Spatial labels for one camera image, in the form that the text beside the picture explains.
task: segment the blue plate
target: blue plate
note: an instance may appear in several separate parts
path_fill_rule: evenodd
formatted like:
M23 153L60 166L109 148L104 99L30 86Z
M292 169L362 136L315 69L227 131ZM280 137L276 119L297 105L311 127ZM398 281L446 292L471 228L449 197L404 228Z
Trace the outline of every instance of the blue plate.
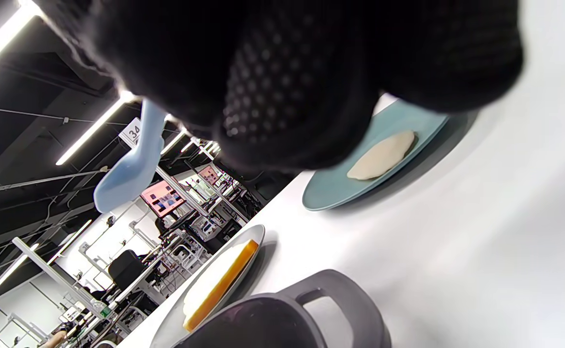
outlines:
M310 180L302 203L309 211L322 211L352 201L377 187L417 155L439 132L448 117L429 112L404 101L395 101L373 117L358 147L336 167L319 170ZM347 172L371 147L397 133L413 130L417 141L408 155L384 175L373 180L347 178Z

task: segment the black ceiling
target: black ceiling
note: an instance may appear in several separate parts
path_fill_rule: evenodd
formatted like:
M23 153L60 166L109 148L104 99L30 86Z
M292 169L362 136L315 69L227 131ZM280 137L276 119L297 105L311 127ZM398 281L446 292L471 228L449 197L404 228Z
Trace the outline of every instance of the black ceiling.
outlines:
M0 26L13 11L11 0L0 0ZM139 116L139 103L119 109L67 163L55 162L115 100L111 79L79 66L59 37L33 20L0 55L0 186L112 167L129 150L117 135ZM169 124L163 137L168 142L176 132ZM169 174L187 170L184 159L194 166L209 161L194 146L180 154L187 141L183 137L161 159ZM10 242L15 236L42 243L40 253L55 253L62 237L98 215L92 192L100 179L79 176L0 191L0 265L19 255Z

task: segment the ceiling light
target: ceiling light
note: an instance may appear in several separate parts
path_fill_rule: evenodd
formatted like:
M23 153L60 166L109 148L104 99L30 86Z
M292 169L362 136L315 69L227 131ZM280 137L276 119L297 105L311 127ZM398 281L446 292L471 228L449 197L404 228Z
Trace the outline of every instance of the ceiling light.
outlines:
M189 142L189 143L187 143L187 145L185 145L185 146L181 149L180 154L182 154L183 152L185 152L185 150L187 150L188 147L190 147L190 146L192 146L192 141Z
M95 134L95 132L97 132L97 130L99 130L99 128L106 123L106 121L108 121L108 119L110 119L111 116L113 116L117 110L119 110L119 108L121 108L121 106L123 106L123 104L131 102L134 100L134 95L128 91L121 91L119 93L119 100L116 101L112 106L110 106L110 108L108 108L108 110L106 110L106 112L104 112L99 119L97 119L97 121L95 121L95 123L89 127L89 129L85 132L85 134L83 134L83 136L80 137L80 139L78 139L70 148L68 148L68 150L63 154L63 156L61 156L61 158L57 161L56 165L62 165L63 163L65 163L65 161L67 161L68 159L70 159L70 157L72 157L75 152L78 151L79 148L81 148L81 146L83 146L83 144L91 137L93 136L93 134Z
M203 151L207 150L207 148L212 145L214 142L210 141L209 143L207 143L207 145L205 145L205 147L201 148L201 150L199 151L199 154L202 154Z
M160 154L161 155L166 154L168 150L170 150L179 141L179 139L181 139L181 137L184 136L184 134L186 134L185 130L181 130L181 132L179 132L179 134L177 134L177 136L174 137L173 140L171 140L170 143L168 143L168 145L164 147L164 149L162 150L162 152L160 152Z
M35 249L37 249L37 247L39 247L39 246L40 246L39 243L35 243L35 244L33 244L33 246L31 246L30 250L35 251ZM6 279L8 279L8 277L15 271L15 269L18 268L24 262L24 260L27 259L27 257L28 256L23 254L11 264L10 268L8 268L8 270L5 271L5 273L3 273L1 275L0 286Z
M81 232L85 231L85 229L87 228L87 226L89 226L89 224L92 222L93 220L89 220L87 222L85 222L85 224L78 230L76 231L76 233L74 233L74 235L70 238L70 240L68 240L68 242L66 242L61 249L59 249L59 251L57 251L57 253L49 260L49 262L46 262L47 265L50 266L50 264L56 260L61 253L63 253L63 251L65 251L65 249L67 249L67 247L70 246L70 244L72 244L72 242L74 242L74 240L81 235Z
M0 28L0 53L37 14L39 8L35 4L25 0L21 2L21 7Z

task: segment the cable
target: cable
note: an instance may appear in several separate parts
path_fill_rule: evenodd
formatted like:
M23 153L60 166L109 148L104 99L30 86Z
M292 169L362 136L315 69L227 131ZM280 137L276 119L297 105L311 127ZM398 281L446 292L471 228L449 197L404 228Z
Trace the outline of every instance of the cable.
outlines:
M18 115L27 115L27 116L34 116L34 117L45 117L45 118L59 119L61 121L64 121L67 118L68 121L88 122L88 123L94 123L95 122L95 120L92 120L92 119L80 119L80 118L72 118L72 117L51 116L51 115L43 115L41 113L18 112L16 110L0 109L0 112L15 113L15 114L18 114ZM127 123L121 123L121 122L105 122L104 124L105 125L114 125L114 126L127 126L128 125ZM167 130L167 129L165 129L165 131L171 132L171 133L176 133L176 134L179 134L181 132L180 130Z

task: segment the plastic spatula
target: plastic spatula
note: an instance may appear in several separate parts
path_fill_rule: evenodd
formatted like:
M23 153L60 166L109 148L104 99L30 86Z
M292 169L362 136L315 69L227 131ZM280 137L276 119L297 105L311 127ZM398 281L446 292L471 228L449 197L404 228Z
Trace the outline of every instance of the plastic spatula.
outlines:
M93 198L98 211L110 212L134 200L149 186L164 146L161 133L166 115L167 112L151 101L143 101L138 144L112 167L95 188Z

